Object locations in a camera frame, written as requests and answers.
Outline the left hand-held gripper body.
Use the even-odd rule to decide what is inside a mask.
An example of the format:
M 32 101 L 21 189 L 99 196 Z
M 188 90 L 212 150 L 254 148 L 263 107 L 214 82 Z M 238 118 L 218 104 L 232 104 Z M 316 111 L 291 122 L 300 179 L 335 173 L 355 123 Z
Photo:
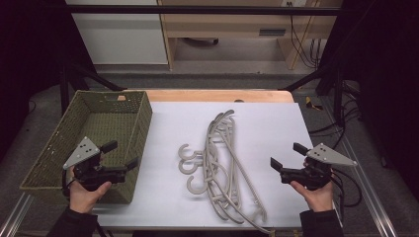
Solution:
M 62 166 L 62 188 L 66 192 L 73 181 L 93 192 L 106 182 L 119 184 L 126 180 L 126 166 L 105 167 L 101 164 L 102 155 L 106 153 L 102 153 L 100 147 L 87 136 L 75 147 Z

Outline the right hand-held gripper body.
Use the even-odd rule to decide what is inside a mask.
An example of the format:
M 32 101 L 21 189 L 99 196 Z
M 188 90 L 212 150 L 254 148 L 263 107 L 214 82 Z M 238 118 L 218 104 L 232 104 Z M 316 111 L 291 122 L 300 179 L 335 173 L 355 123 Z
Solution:
M 304 168 L 291 169 L 283 167 L 280 171 L 283 184 L 290 184 L 292 181 L 296 181 L 310 191 L 315 191 L 323 188 L 331 181 L 332 165 L 352 167 L 358 165 L 357 161 L 342 155 L 323 143 L 308 149 L 304 157 L 306 164 Z

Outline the green woven basket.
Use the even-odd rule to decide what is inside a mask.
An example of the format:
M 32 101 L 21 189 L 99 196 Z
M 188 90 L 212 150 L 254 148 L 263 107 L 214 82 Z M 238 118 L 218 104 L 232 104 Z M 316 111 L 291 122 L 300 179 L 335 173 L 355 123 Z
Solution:
M 139 162 L 152 118 L 144 91 L 77 91 L 20 189 L 53 204 L 65 204 L 62 166 L 84 137 L 97 146 L 115 140 L 118 147 L 103 156 L 108 168 Z

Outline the person's right hand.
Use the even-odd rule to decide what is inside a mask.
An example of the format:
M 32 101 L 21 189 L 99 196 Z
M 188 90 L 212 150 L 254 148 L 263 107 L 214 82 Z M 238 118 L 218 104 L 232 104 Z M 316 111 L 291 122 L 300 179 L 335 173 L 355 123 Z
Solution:
M 296 181 L 291 182 L 291 186 L 298 192 L 314 212 L 329 211 L 333 209 L 333 185 L 329 182 L 323 188 L 315 191 L 306 189 Z

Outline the person's left hand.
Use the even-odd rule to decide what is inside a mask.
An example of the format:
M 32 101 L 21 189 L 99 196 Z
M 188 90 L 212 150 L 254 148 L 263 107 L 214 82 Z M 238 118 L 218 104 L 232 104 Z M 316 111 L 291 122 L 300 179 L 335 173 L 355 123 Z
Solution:
M 112 186 L 111 182 L 102 184 L 97 190 L 87 191 L 81 184 L 74 181 L 70 184 L 69 208 L 78 213 L 90 213 L 96 202 L 102 198 Z

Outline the white table mat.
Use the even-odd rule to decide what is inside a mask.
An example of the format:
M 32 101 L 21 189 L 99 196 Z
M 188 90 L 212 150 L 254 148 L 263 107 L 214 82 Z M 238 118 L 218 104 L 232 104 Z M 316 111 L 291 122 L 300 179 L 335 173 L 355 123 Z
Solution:
M 236 223 L 220 219 L 207 195 L 193 195 L 202 174 L 187 176 L 179 171 L 178 149 L 188 154 L 205 146 L 207 128 L 220 113 L 233 112 L 234 148 L 246 177 L 240 191 L 243 209 L 255 208 L 254 193 L 267 210 L 266 227 L 291 228 L 300 225 L 299 215 L 307 204 L 292 187 L 282 183 L 271 168 L 277 159 L 287 168 L 299 169 L 303 156 L 293 145 L 312 145 L 296 103 L 170 103 L 154 102 L 133 200 L 129 204 L 99 204 L 95 211 L 104 227 L 116 229 L 234 229 Z

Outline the black metal stand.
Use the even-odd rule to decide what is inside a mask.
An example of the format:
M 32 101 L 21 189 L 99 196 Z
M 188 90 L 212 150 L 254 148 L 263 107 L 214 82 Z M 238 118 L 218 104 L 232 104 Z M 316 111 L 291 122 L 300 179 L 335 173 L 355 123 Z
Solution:
M 76 86 L 76 90 L 88 90 L 84 78 L 91 78 L 99 84 L 105 86 L 112 91 L 122 91 L 120 87 L 105 78 L 99 76 L 96 72 L 90 71 L 77 64 L 64 64 L 59 75 L 61 113 L 64 114 L 70 104 L 69 85 Z
M 289 86 L 281 88 L 281 91 L 292 92 L 314 79 L 319 79 L 318 85 L 315 88 L 315 92 L 319 96 L 325 96 L 330 90 L 333 90 L 333 118 L 339 126 L 344 126 L 344 116 L 342 112 L 344 80 L 343 74 L 338 66 L 332 66 L 331 64 L 322 66 Z

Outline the dark curtain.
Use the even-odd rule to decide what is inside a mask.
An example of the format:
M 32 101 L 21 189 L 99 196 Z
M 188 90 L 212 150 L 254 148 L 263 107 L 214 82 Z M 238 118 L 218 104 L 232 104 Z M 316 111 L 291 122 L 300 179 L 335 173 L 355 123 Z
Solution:
M 59 83 L 65 59 L 95 67 L 66 0 L 0 0 L 0 160 L 29 113 L 32 95 Z
M 419 0 L 343 0 L 322 61 L 338 59 L 359 83 L 361 109 L 381 157 L 419 200 Z

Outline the white cabinet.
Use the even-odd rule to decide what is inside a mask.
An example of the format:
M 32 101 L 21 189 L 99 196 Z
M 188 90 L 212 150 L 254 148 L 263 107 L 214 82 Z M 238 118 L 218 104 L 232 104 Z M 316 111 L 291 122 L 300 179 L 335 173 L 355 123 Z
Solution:
M 94 64 L 167 64 L 158 14 L 73 14 Z

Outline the light wooden desk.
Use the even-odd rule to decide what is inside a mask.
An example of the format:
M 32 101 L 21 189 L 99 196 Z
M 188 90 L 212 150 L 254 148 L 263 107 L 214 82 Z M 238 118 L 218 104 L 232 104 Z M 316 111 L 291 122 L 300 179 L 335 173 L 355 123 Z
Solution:
M 156 0 L 160 6 L 248 6 L 339 8 L 343 0 Z M 177 39 L 271 38 L 278 41 L 288 69 L 293 70 L 308 40 L 327 40 L 334 16 L 162 14 L 170 62 Z

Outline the aluminium rail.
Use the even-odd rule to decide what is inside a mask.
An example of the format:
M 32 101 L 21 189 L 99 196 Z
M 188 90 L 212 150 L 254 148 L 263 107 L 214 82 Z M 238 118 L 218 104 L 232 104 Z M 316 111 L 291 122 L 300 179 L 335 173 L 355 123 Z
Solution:
M 349 135 L 353 125 L 361 115 L 354 99 L 344 100 L 342 112 L 344 126 L 340 127 L 333 118 L 333 102 L 326 97 L 320 98 L 326 114 L 325 120 L 330 122 L 330 128 L 315 135 L 316 140 L 325 139 L 327 145 L 347 155 L 358 162 L 356 167 L 341 167 L 339 176 L 343 180 L 346 202 L 349 204 L 360 202 L 353 207 L 339 206 L 338 213 L 343 216 L 344 233 L 350 237 L 398 237 L 381 200 L 377 189 L 368 177 L 362 157 L 351 143 Z
M 15 237 L 33 203 L 33 200 L 33 196 L 22 193 L 12 212 L 0 226 L 0 237 Z

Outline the black horizontal frame bar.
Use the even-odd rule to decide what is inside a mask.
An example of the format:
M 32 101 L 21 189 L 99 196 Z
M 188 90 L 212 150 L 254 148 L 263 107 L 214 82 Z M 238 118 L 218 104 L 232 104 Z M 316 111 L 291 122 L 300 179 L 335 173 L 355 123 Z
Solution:
M 66 5 L 71 13 L 86 14 L 203 14 L 203 15 L 293 15 L 338 16 L 341 8 L 244 7 L 244 6 L 151 6 L 151 5 Z

